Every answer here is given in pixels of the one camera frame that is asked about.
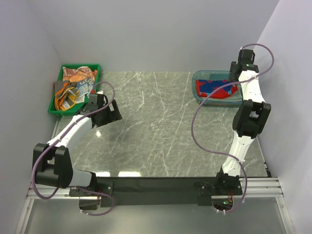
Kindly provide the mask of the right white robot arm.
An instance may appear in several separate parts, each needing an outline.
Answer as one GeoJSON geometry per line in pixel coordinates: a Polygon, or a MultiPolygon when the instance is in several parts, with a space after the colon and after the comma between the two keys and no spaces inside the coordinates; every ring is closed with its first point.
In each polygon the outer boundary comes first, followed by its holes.
{"type": "Polygon", "coordinates": [[[241,187],[240,165],[254,139],[263,131],[271,112],[271,105],[265,102],[260,90],[259,68],[254,64],[254,59],[253,50],[240,49],[237,61],[233,61],[230,67],[230,81],[240,82],[243,101],[233,119],[234,138],[230,156],[214,183],[216,192],[221,195],[241,187]]]}

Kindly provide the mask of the red blue patterned cloth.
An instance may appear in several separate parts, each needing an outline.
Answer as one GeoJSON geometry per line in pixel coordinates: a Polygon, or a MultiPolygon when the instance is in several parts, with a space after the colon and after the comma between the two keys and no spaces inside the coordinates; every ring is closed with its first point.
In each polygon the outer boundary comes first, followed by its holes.
{"type": "MultiPolygon", "coordinates": [[[[199,97],[205,98],[211,92],[218,89],[219,87],[230,84],[227,79],[224,80],[205,80],[205,79],[196,79],[195,80],[195,90],[199,97]]],[[[237,85],[226,86],[222,89],[219,89],[217,92],[212,94],[211,98],[216,99],[226,99],[234,95],[238,91],[237,85]]]]}

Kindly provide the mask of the orange yellow cloth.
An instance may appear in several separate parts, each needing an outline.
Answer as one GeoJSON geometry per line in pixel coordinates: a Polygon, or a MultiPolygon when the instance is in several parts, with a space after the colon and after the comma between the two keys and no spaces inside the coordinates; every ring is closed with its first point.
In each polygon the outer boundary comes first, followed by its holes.
{"type": "Polygon", "coordinates": [[[55,98],[54,106],[58,111],[67,111],[76,104],[76,99],[79,97],[79,91],[76,88],[75,82],[56,81],[54,83],[55,98]]]}

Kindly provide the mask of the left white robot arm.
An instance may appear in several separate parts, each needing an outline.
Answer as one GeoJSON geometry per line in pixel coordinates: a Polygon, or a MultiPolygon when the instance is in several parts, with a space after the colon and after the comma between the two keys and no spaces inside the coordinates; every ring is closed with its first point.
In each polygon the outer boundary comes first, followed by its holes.
{"type": "Polygon", "coordinates": [[[80,187],[87,196],[94,195],[98,190],[96,174],[74,169],[70,153],[90,130],[121,119],[115,99],[108,100],[104,94],[90,94],[88,102],[75,112],[56,137],[34,147],[32,184],[62,189],[80,187]]]}

